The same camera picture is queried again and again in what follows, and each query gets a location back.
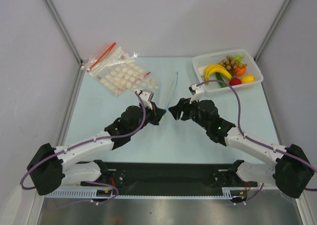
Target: green cucumber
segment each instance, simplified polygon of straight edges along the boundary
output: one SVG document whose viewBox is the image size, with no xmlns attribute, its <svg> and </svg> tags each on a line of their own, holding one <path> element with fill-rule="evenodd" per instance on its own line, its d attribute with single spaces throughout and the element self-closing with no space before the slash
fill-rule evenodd
<svg viewBox="0 0 317 225">
<path fill-rule="evenodd" d="M 218 73 L 218 72 L 216 72 L 216 78 L 217 78 L 217 80 L 223 81 L 223 78 L 221 77 L 220 73 Z M 220 85 L 221 88 L 227 87 L 226 84 L 221 83 L 221 82 L 219 82 L 219 85 Z"/>
</svg>

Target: lemon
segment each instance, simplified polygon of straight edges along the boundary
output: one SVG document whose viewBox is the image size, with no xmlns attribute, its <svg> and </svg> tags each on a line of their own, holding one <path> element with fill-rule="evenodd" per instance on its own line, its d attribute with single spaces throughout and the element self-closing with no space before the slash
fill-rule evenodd
<svg viewBox="0 0 317 225">
<path fill-rule="evenodd" d="M 252 75 L 245 75 L 241 78 L 242 84 L 250 83 L 250 82 L 253 82 L 255 80 L 256 80 L 255 77 Z"/>
</svg>

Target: white plastic basket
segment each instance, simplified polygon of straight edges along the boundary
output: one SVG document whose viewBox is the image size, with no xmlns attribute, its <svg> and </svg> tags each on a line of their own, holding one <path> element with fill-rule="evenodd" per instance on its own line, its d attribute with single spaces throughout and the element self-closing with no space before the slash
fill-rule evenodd
<svg viewBox="0 0 317 225">
<path fill-rule="evenodd" d="M 218 53 L 211 53 L 201 56 L 196 56 L 193 58 L 193 67 L 195 70 L 195 73 L 198 77 L 199 82 L 204 81 L 204 77 L 202 77 L 198 71 L 199 67 L 202 66 L 208 66 L 211 64 L 218 64 L 218 62 L 222 61 L 223 59 L 226 59 L 226 56 L 235 56 L 235 55 L 241 55 L 246 57 L 242 60 L 243 63 L 248 64 L 247 71 L 244 75 L 253 75 L 255 77 L 255 81 L 247 84 L 241 84 L 241 85 L 235 85 L 233 86 L 235 89 L 244 89 L 248 88 L 250 86 L 253 86 L 255 84 L 261 83 L 263 81 L 263 75 L 261 74 L 261 71 L 253 58 L 250 56 L 250 54 L 244 50 L 244 49 L 234 49 L 224 52 L 218 52 Z M 210 80 L 215 80 L 216 76 L 215 74 L 210 76 Z M 221 88 L 220 85 L 217 82 L 209 83 L 208 85 L 203 85 L 203 88 L 206 93 L 220 93 L 230 90 L 229 87 Z"/>
</svg>

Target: light blue table surface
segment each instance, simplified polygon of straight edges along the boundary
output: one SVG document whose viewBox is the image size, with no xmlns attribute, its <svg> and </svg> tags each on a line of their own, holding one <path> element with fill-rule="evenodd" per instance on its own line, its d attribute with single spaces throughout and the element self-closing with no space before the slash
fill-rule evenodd
<svg viewBox="0 0 317 225">
<path fill-rule="evenodd" d="M 152 77 L 159 81 L 160 90 L 153 101 L 162 107 L 166 84 L 173 72 L 178 71 L 178 84 L 171 100 L 171 106 L 180 98 L 189 98 L 188 87 L 197 83 L 190 57 L 144 57 L 137 62 L 150 70 Z M 272 143 L 278 143 L 273 122 L 261 84 L 252 88 L 238 90 L 241 99 L 241 125 L 249 135 L 254 135 Z M 237 100 L 232 92 L 212 99 L 222 118 L 237 123 Z M 114 96 L 110 90 L 90 77 L 84 76 L 77 98 L 65 144 L 72 144 L 102 131 L 119 117 L 130 105 L 138 105 L 132 91 Z M 148 124 L 124 146 L 87 160 L 101 159 L 108 162 L 148 162 L 148 163 L 233 163 L 243 159 L 259 163 L 256 158 L 236 149 L 212 142 L 205 130 L 188 120 L 175 121 L 167 112 L 160 126 Z"/>
</svg>

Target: clear plastic bag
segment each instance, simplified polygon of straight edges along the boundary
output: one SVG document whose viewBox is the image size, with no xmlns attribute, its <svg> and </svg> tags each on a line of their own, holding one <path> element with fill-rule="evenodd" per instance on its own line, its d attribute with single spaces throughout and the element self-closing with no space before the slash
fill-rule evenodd
<svg viewBox="0 0 317 225">
<path fill-rule="evenodd" d="M 178 82 L 178 71 L 172 72 L 170 78 L 168 79 L 168 83 L 166 84 L 166 90 L 161 102 L 161 107 L 168 111 L 169 104 L 172 100 L 173 94 L 175 93 L 176 86 Z"/>
<path fill-rule="evenodd" d="M 136 63 L 137 54 L 128 54 L 116 43 L 104 45 L 84 66 L 91 77 L 120 95 L 127 89 L 158 89 L 151 72 Z"/>
</svg>

